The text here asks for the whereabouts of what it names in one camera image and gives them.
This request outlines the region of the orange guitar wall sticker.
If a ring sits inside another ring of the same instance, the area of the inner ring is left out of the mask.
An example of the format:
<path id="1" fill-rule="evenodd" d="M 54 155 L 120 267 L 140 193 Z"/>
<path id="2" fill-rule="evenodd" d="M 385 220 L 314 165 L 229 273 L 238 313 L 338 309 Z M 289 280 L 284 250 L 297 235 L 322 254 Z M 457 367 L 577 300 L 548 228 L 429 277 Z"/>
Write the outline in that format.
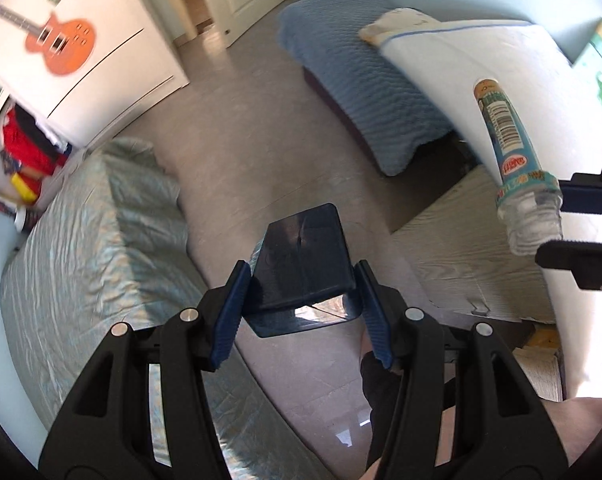
<path id="1" fill-rule="evenodd" d="M 38 25 L 1 5 L 0 18 L 26 32 L 26 51 L 42 55 L 46 69 L 55 76 L 80 70 L 94 50 L 96 32 L 88 20 L 61 22 L 52 12 L 43 25 Z"/>

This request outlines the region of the blue knitted blanket bed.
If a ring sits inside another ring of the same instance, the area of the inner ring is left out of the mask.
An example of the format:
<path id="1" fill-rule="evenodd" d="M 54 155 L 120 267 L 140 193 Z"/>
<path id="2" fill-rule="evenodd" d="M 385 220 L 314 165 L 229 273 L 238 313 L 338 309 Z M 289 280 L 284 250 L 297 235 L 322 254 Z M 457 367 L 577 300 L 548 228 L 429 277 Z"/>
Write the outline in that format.
<path id="1" fill-rule="evenodd" d="M 394 177 L 418 146 L 451 123 L 359 29 L 394 9 L 391 0 L 299 0 L 279 14 L 278 42 L 359 130 L 382 172 Z"/>

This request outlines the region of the wooden grey board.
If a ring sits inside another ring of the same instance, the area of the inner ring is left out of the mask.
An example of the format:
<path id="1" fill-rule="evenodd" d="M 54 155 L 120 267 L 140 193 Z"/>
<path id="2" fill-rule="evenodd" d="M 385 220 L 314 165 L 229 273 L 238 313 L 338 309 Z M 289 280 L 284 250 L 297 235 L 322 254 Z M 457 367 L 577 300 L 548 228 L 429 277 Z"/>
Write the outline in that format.
<path id="1" fill-rule="evenodd" d="M 496 185 L 472 169 L 392 234 L 433 307 L 505 321 L 555 322 L 542 272 L 513 255 L 497 220 Z"/>

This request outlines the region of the white wardrobe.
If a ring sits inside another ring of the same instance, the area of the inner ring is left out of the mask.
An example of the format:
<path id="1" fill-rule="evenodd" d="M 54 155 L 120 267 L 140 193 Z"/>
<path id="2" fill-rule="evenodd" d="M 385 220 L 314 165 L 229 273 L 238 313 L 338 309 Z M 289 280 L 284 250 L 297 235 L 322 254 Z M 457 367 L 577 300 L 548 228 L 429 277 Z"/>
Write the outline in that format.
<path id="1" fill-rule="evenodd" d="M 143 0 L 0 0 L 0 87 L 78 148 L 188 83 Z"/>

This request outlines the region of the beige pillow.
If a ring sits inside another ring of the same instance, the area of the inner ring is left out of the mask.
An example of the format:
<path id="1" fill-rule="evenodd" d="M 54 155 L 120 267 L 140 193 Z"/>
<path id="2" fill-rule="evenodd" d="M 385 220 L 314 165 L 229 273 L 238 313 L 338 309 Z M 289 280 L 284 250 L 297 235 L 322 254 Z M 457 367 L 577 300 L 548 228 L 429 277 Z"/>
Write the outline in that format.
<path id="1" fill-rule="evenodd" d="M 359 38 L 375 48 L 399 32 L 429 29 L 440 24 L 438 20 L 411 8 L 397 8 L 383 13 L 376 21 L 359 29 Z"/>

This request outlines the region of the green satin covered bed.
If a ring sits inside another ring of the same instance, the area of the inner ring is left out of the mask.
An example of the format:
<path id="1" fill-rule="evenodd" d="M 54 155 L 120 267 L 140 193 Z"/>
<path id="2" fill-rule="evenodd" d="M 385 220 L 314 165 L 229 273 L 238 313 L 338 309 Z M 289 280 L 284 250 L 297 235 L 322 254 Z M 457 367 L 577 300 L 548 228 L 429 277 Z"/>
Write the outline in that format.
<path id="1" fill-rule="evenodd" d="M 178 198 L 179 183 L 149 142 L 109 141 L 71 174 L 7 261 L 0 301 L 8 348 L 45 427 L 112 325 L 160 325 L 205 293 Z M 238 351 L 203 383 L 233 478 L 329 477 Z"/>

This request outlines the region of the person's left leg and slipper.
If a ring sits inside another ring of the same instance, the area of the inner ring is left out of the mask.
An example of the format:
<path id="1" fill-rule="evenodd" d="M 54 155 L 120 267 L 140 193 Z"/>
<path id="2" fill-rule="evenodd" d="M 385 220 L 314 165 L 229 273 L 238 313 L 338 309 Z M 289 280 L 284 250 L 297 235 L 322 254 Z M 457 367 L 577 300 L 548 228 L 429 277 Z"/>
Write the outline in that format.
<path id="1" fill-rule="evenodd" d="M 359 371 L 363 379 L 363 393 L 371 407 L 371 417 L 369 418 L 373 432 L 366 471 L 359 479 L 374 479 L 389 436 L 402 377 L 391 370 L 386 370 L 375 358 L 371 340 L 365 328 L 361 342 Z M 455 408 L 449 408 L 442 415 L 437 465 L 447 463 L 452 457 L 454 428 Z"/>

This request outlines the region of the yellow bag in closet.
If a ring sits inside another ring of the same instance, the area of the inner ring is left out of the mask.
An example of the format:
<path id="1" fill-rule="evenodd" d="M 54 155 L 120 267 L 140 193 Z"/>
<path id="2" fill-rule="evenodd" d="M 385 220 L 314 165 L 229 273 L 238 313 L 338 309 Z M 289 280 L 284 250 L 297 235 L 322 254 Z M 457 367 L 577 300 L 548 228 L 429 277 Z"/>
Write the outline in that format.
<path id="1" fill-rule="evenodd" d="M 27 177 L 19 172 L 14 172 L 10 176 L 10 183 L 24 203 L 32 205 L 39 199 L 42 190 L 40 180 Z"/>

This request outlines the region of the colourful candy tube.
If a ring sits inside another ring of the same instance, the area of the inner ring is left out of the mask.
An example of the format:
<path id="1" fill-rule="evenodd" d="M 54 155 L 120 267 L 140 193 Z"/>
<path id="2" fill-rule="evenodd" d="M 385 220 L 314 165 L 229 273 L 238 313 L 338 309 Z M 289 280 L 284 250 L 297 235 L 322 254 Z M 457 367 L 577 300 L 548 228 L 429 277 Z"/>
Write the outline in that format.
<path id="1" fill-rule="evenodd" d="M 474 86 L 473 94 L 502 180 L 496 208 L 506 228 L 510 252 L 533 256 L 543 244 L 562 237 L 558 179 L 540 166 L 517 110 L 499 83 L 482 79 Z"/>

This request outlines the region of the red hanging clothes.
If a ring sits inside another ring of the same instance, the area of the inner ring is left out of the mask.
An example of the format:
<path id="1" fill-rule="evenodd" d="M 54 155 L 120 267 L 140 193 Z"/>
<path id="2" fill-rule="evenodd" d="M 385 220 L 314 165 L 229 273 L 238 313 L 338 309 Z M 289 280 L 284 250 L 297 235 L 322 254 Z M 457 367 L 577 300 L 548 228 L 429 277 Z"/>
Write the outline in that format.
<path id="1" fill-rule="evenodd" d="M 68 154 L 59 151 L 34 118 L 19 104 L 4 117 L 0 151 L 4 174 L 20 174 L 35 181 L 51 177 L 66 165 Z"/>

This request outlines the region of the dark navy box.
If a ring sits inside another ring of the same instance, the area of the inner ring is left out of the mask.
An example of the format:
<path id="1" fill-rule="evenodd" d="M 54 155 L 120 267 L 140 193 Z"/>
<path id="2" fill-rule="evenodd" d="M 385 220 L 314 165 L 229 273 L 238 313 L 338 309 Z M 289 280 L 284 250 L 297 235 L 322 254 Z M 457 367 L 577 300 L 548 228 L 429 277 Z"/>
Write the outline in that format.
<path id="1" fill-rule="evenodd" d="M 243 307 L 257 336 L 348 323 L 362 311 L 335 205 L 322 204 L 269 224 Z"/>

